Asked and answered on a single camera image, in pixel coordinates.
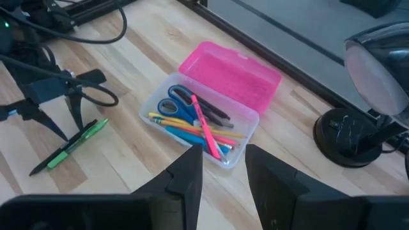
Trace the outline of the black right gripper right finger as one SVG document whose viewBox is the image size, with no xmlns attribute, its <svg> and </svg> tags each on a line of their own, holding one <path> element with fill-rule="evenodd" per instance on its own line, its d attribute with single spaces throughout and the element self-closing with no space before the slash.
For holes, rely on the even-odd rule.
<svg viewBox="0 0 409 230">
<path fill-rule="evenodd" d="M 246 146 L 245 165 L 263 230 L 351 230 L 346 194 L 255 144 Z"/>
</svg>

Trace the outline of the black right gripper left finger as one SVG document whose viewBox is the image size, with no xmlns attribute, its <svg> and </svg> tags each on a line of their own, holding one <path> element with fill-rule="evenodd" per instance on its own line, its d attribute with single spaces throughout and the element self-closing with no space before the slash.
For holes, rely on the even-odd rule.
<svg viewBox="0 0 409 230">
<path fill-rule="evenodd" d="M 195 144 L 133 195 L 148 196 L 148 230 L 197 230 L 202 187 L 203 148 Z"/>
</svg>

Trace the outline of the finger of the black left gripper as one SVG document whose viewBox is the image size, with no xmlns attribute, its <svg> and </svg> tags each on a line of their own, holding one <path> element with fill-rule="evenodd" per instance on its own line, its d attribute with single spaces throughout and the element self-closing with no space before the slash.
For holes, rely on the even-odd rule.
<svg viewBox="0 0 409 230">
<path fill-rule="evenodd" d="M 77 128 L 81 131 L 84 128 L 82 122 L 82 114 L 81 114 L 81 101 L 82 96 L 79 94 L 71 94 L 66 97 L 66 104 L 69 108 L 69 111 L 72 115 Z"/>
<path fill-rule="evenodd" d="M 48 115 L 43 112 L 39 106 L 36 104 L 27 103 L 19 107 L 19 115 L 21 115 L 24 121 L 35 120 L 41 125 L 47 127 L 49 130 L 53 131 L 56 135 L 67 141 L 67 137 L 64 132 L 53 122 L 53 120 L 48 117 Z"/>
</svg>

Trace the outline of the green pen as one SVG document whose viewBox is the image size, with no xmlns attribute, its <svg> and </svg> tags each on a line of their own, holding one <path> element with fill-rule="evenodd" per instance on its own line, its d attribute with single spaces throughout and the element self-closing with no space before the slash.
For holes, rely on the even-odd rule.
<svg viewBox="0 0 409 230">
<path fill-rule="evenodd" d="M 75 141 L 69 144 L 64 150 L 59 153 L 56 157 L 53 157 L 51 161 L 47 163 L 49 169 L 55 168 L 59 163 L 61 163 L 65 158 L 67 158 L 71 153 L 73 153 L 81 144 L 93 137 L 97 132 L 99 132 L 107 124 L 108 119 L 102 121 L 96 121 L 94 125 L 83 131 L 81 135 L 75 139 Z"/>
</svg>

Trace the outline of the black pen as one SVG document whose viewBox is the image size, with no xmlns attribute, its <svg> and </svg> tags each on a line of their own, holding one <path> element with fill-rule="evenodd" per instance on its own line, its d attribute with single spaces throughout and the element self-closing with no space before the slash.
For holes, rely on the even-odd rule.
<svg viewBox="0 0 409 230">
<path fill-rule="evenodd" d="M 206 109 L 204 111 L 204 115 L 208 121 L 220 126 L 220 127 L 228 127 L 233 128 L 234 124 L 224 121 L 224 119 L 229 119 L 228 115 L 224 112 L 220 111 L 219 109 Z"/>
<path fill-rule="evenodd" d="M 181 91 L 188 95 L 189 98 L 191 98 L 191 96 L 194 94 L 193 92 L 191 92 L 189 89 L 182 87 Z M 206 112 L 212 112 L 213 114 L 217 115 L 218 117 L 222 118 L 222 119 L 227 119 L 230 120 L 231 118 L 223 111 L 221 111 L 220 109 L 218 109 L 216 106 L 212 105 L 210 102 L 206 101 L 205 99 L 201 98 L 200 96 L 196 95 L 197 101 L 199 102 L 202 111 L 206 111 Z"/>
<path fill-rule="evenodd" d="M 75 134 L 66 144 L 58 148 L 54 153 L 49 155 L 45 160 L 40 162 L 30 173 L 29 176 L 39 173 L 44 169 L 53 169 L 59 163 L 61 163 L 65 158 L 67 158 L 79 145 L 81 145 L 85 140 L 85 133 L 89 131 L 95 124 L 97 120 L 93 120 L 88 123 L 83 130 Z"/>
</svg>

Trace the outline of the blue crayon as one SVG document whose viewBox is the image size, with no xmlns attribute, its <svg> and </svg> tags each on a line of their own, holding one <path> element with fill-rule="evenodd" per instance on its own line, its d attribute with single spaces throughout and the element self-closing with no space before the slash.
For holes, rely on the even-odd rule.
<svg viewBox="0 0 409 230">
<path fill-rule="evenodd" d="M 205 152 L 208 152 L 207 148 L 207 143 L 203 137 L 198 137 L 194 134 L 185 132 L 183 130 L 180 130 L 178 128 L 175 128 L 173 126 L 165 126 L 165 129 L 172 133 L 173 135 L 183 139 L 184 141 L 187 141 L 190 144 L 201 144 L 203 146 L 203 150 Z"/>
</svg>

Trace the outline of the pink highlighter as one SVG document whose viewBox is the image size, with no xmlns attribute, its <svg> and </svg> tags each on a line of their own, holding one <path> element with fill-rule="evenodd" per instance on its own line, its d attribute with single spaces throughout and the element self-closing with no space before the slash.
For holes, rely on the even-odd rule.
<svg viewBox="0 0 409 230">
<path fill-rule="evenodd" d="M 213 139 L 213 135 L 212 135 L 212 133 L 211 133 L 209 127 L 208 127 L 208 124 L 207 124 L 206 120 L 205 120 L 205 117 L 203 115 L 203 112 L 201 110 L 201 107 L 199 105 L 199 102 L 197 100 L 196 95 L 192 95 L 191 100 L 192 100 L 192 103 L 194 105 L 194 108 L 195 108 L 196 114 L 198 116 L 199 122 L 201 124 L 201 128 L 202 128 L 203 133 L 204 133 L 204 138 L 206 140 L 208 151 L 210 152 L 210 154 L 214 158 L 216 158 L 217 160 L 220 160 L 221 159 L 220 151 L 218 149 L 217 144 L 215 143 L 215 140 Z"/>
</svg>

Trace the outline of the yellow pencil with pink eraser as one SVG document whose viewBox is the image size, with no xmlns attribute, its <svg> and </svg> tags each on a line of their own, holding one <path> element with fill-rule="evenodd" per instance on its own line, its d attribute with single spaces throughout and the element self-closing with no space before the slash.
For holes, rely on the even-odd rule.
<svg viewBox="0 0 409 230">
<path fill-rule="evenodd" d="M 198 127 L 198 126 L 186 125 L 186 124 L 183 124 L 183 123 L 177 123 L 177 122 L 168 121 L 168 120 L 164 120 L 164 119 L 149 118 L 149 120 L 154 122 L 154 123 L 157 123 L 159 125 L 169 125 L 169 126 L 177 127 L 177 128 L 186 128 L 186 129 L 189 129 L 189 130 L 203 131 L 203 129 L 201 127 Z M 228 137 L 237 137 L 237 138 L 244 138 L 245 137 L 242 134 L 237 134 L 237 133 L 234 133 L 234 132 L 214 130 L 214 129 L 210 129 L 210 131 L 213 134 L 220 134 L 220 135 L 225 135 L 225 136 L 228 136 Z"/>
</svg>

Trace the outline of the blue-handled scissors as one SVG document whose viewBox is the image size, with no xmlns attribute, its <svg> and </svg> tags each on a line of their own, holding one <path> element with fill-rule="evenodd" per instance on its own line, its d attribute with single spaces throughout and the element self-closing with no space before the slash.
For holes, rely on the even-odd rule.
<svg viewBox="0 0 409 230">
<path fill-rule="evenodd" d="M 199 118 L 191 100 L 192 92 L 182 85 L 171 86 L 168 98 L 162 99 L 157 105 L 159 113 L 163 116 L 186 121 L 193 126 Z"/>
</svg>

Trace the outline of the clear pencil box pink lid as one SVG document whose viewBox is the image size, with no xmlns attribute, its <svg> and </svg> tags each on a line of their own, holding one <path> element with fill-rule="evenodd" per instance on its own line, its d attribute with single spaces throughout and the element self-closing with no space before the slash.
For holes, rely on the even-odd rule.
<svg viewBox="0 0 409 230">
<path fill-rule="evenodd" d="M 239 161 L 249 139 L 259 124 L 259 117 L 272 100 L 279 84 L 280 74 L 255 59 L 239 52 L 221 47 L 212 42 L 202 42 L 180 65 L 177 72 L 171 73 L 160 87 L 139 109 L 139 117 L 149 126 L 172 137 L 176 142 L 191 147 L 187 141 L 173 135 L 165 129 L 168 125 L 159 125 L 149 120 L 148 113 L 159 113 L 157 105 L 168 98 L 168 89 L 182 85 L 194 95 L 198 95 L 221 111 L 225 112 L 234 124 L 233 128 L 218 126 L 204 118 L 209 129 L 242 134 L 244 138 L 213 134 L 236 141 L 234 147 L 215 141 L 221 154 L 217 160 L 210 152 L 203 150 L 203 155 L 224 169 L 233 168 Z"/>
</svg>

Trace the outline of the black desk lamp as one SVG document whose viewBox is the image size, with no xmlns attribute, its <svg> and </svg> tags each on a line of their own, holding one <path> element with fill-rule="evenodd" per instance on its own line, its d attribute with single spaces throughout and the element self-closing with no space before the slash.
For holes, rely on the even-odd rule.
<svg viewBox="0 0 409 230">
<path fill-rule="evenodd" d="M 352 109 L 331 109 L 316 120 L 313 137 L 333 163 L 365 167 L 386 152 L 384 142 L 409 137 L 409 21 L 346 39 L 344 65 L 359 95 L 380 118 L 374 122 Z"/>
</svg>

